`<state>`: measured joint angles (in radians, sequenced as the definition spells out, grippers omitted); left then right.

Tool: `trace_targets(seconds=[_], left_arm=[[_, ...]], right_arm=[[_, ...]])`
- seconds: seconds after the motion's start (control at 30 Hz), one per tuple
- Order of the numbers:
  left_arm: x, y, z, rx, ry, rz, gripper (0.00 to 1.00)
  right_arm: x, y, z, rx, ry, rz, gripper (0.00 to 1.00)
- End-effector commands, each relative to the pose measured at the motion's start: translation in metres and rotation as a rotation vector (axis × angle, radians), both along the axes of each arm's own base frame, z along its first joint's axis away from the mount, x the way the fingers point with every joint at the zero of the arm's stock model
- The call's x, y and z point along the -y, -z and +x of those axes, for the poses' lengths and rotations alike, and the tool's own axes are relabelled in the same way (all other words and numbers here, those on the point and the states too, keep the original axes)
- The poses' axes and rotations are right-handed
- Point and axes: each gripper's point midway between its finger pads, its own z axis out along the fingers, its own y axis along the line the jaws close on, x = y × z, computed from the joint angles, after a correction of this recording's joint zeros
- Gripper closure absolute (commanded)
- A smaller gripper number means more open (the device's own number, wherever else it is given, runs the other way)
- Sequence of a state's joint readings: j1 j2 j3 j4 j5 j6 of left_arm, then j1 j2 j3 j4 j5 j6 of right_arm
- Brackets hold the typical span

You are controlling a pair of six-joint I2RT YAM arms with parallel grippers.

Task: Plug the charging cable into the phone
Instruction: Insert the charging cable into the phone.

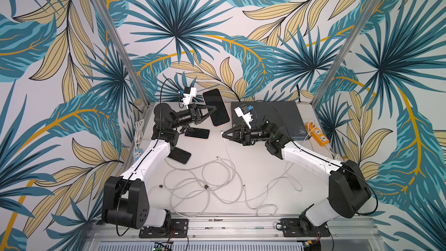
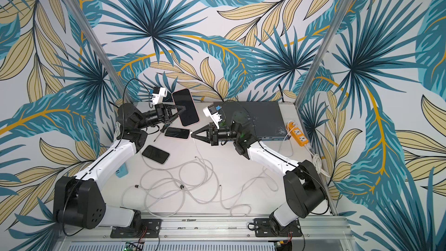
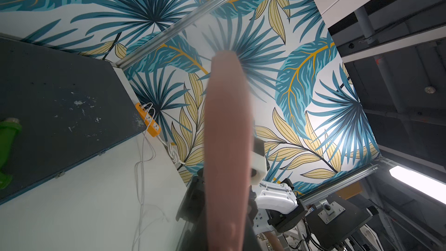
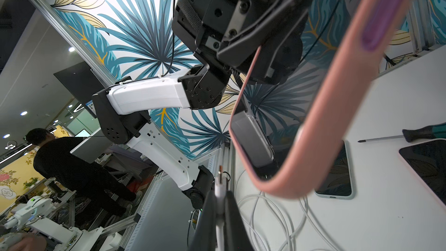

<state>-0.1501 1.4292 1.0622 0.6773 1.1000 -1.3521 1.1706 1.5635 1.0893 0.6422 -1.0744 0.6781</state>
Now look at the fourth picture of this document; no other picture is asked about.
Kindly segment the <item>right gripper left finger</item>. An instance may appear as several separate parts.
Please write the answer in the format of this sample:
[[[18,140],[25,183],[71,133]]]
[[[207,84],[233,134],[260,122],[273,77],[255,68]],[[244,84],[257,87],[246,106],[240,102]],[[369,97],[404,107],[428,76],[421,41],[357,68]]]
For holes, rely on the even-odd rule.
[[[215,251],[216,250],[216,217],[217,201],[213,190],[205,199],[202,216],[197,224],[192,243],[188,251]]]

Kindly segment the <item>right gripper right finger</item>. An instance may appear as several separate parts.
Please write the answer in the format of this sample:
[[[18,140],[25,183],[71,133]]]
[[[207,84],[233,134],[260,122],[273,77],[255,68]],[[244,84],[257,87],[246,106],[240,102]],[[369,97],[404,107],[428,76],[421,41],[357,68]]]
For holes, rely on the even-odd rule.
[[[224,250],[254,251],[232,191],[224,199]]]

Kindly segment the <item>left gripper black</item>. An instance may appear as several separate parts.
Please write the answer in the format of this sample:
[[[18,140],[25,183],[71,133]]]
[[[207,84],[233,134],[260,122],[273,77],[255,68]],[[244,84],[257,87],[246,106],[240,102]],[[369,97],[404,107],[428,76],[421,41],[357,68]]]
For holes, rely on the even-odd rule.
[[[296,71],[313,0],[178,0],[174,34],[201,62],[261,84]]]

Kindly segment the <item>phone with pink case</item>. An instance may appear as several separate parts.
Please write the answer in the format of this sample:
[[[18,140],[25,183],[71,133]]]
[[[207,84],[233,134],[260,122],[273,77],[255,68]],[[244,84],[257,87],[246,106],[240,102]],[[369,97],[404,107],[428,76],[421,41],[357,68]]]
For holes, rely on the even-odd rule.
[[[323,183],[412,1],[361,0],[287,157],[271,177],[254,164],[272,158],[265,136],[246,109],[233,110],[230,135],[259,190],[297,199]]]

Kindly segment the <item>phone with white case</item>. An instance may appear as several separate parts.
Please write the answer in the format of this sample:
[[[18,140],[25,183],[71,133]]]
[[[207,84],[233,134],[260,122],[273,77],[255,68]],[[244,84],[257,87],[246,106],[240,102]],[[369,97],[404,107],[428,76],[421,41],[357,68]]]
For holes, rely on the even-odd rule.
[[[446,140],[432,139],[398,151],[426,188],[446,208]]]

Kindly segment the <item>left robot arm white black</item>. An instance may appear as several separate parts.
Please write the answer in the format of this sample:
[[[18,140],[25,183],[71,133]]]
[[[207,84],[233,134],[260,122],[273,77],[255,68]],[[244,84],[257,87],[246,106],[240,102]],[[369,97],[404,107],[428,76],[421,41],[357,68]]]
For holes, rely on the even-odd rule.
[[[283,84],[302,57],[301,36],[313,0],[178,0],[172,29],[198,60],[193,68],[145,80],[125,80],[92,100],[104,135],[154,162],[201,209],[211,172],[156,144],[151,111],[216,107],[234,72],[246,84]]]

